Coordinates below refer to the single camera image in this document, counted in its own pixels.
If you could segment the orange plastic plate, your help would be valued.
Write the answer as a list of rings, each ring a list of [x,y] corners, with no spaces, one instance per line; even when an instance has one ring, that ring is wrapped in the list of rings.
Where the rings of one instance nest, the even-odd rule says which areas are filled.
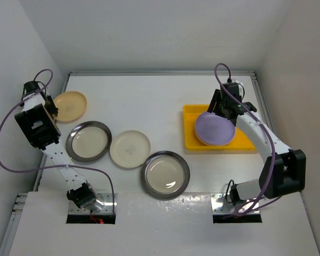
[[[85,95],[77,91],[64,92],[58,95],[53,101],[58,108],[56,120],[60,122],[77,120],[85,113],[87,108]]]

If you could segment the purple plastic plate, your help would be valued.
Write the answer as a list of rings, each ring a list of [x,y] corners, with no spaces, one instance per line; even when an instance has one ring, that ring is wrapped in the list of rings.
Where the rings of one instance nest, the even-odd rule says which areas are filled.
[[[231,121],[209,112],[203,112],[197,117],[194,128],[202,140],[216,146],[229,144],[236,134]]]

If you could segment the steel rimmed plate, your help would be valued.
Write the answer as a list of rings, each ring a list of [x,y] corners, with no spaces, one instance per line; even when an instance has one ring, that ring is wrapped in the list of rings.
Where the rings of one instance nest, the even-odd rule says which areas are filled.
[[[66,151],[77,162],[95,162],[110,148],[112,134],[107,125],[98,121],[87,121],[74,127],[66,139]]]
[[[143,163],[140,180],[142,188],[151,197],[168,201],[186,190],[190,182],[190,168],[179,154],[158,151]]]

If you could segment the cream plastic plate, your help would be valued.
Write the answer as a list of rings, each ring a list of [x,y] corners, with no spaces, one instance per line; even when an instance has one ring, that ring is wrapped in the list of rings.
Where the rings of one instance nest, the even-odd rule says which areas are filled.
[[[110,145],[110,156],[115,164],[125,169],[142,165],[150,155],[148,137],[136,130],[128,130],[115,136]]]

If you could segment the pink plastic plate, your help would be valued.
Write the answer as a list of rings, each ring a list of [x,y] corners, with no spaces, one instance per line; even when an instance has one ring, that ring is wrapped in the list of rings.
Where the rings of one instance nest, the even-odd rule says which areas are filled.
[[[207,146],[215,146],[215,145],[213,145],[213,144],[207,143],[207,142],[205,142],[204,140],[202,140],[202,139],[200,138],[200,136],[198,135],[198,133],[197,133],[197,131],[196,131],[195,128],[194,128],[194,132],[195,132],[196,138],[197,138],[202,144],[207,145]]]

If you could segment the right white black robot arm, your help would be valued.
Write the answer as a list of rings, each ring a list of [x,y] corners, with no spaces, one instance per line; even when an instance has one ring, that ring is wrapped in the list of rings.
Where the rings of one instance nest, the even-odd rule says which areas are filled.
[[[208,112],[229,120],[255,146],[264,166],[258,179],[232,185],[229,199],[240,205],[256,197],[274,199],[305,188],[306,155],[283,143],[261,120],[256,107],[243,102],[239,83],[229,79],[216,89]]]

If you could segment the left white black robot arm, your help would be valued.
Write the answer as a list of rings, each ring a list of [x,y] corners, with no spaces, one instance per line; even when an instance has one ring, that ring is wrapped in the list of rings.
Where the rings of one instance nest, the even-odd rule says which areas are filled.
[[[65,179],[67,198],[78,208],[95,210],[97,195],[87,179],[74,167],[61,141],[61,133],[55,123],[58,109],[50,95],[36,81],[23,85],[25,92],[22,111],[14,118],[28,142],[46,154]]]

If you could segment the yellow plastic bin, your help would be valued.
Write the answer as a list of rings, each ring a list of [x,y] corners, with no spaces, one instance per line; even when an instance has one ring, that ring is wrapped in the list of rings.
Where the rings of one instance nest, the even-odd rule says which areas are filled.
[[[207,111],[208,105],[184,105],[183,106],[183,137],[185,148],[188,151],[249,151],[256,152],[255,146],[247,136],[238,128],[234,139],[224,146],[210,146],[199,140],[195,134],[194,126],[197,117]]]

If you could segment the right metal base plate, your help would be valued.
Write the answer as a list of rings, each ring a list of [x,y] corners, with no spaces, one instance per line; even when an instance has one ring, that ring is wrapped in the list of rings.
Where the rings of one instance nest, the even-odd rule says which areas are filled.
[[[211,207],[214,215],[231,215],[234,212],[243,214],[253,205],[253,199],[247,199],[240,205],[233,206],[232,203],[228,203],[225,193],[210,194]]]

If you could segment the metal base plate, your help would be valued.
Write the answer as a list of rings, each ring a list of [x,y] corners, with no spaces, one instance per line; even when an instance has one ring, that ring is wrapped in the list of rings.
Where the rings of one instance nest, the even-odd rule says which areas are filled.
[[[231,215],[234,212],[243,214],[253,205],[253,199],[247,199],[240,205],[233,206],[232,203],[228,203],[225,193],[210,194],[211,207],[214,215]]]
[[[112,194],[109,193],[97,193],[97,199],[93,206],[78,208],[74,202],[69,203],[68,214],[69,215],[89,215],[92,211],[94,214],[100,215],[112,215],[113,208],[116,212],[117,208],[117,193],[114,194],[114,199]]]

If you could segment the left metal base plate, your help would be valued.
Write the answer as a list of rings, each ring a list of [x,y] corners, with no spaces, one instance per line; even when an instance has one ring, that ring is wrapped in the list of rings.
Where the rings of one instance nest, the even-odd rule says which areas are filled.
[[[68,214],[69,215],[89,215],[92,211],[94,214],[100,215],[112,215],[113,208],[116,212],[117,208],[117,193],[114,194],[114,199],[112,194],[109,193],[97,193],[97,199],[93,206],[78,208],[74,202],[69,203]]]

